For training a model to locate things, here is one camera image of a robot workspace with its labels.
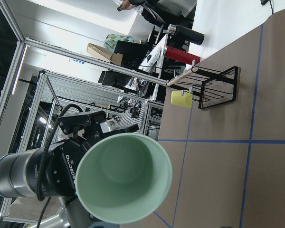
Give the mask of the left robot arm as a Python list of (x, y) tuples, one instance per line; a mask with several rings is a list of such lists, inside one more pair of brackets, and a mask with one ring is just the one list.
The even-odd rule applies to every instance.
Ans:
[(98, 218), (80, 203), (75, 190), (78, 165), (97, 142), (118, 133), (134, 133), (137, 124), (120, 127), (103, 111), (80, 112), (57, 118), (56, 127), (67, 139), (48, 142), (44, 147), (0, 158), (0, 196), (5, 198), (59, 197), (72, 228), (87, 228)]

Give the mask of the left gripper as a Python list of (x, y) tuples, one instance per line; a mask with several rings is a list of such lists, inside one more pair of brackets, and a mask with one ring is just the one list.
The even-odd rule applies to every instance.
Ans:
[(69, 137), (50, 145), (45, 157), (44, 172), (41, 178), (42, 197), (69, 197), (75, 193), (75, 178), (78, 165), (97, 142), (119, 133), (134, 133), (139, 130), (137, 124), (120, 127), (114, 120), (106, 119), (100, 124), (101, 132), (84, 139), (78, 132), (78, 138)]

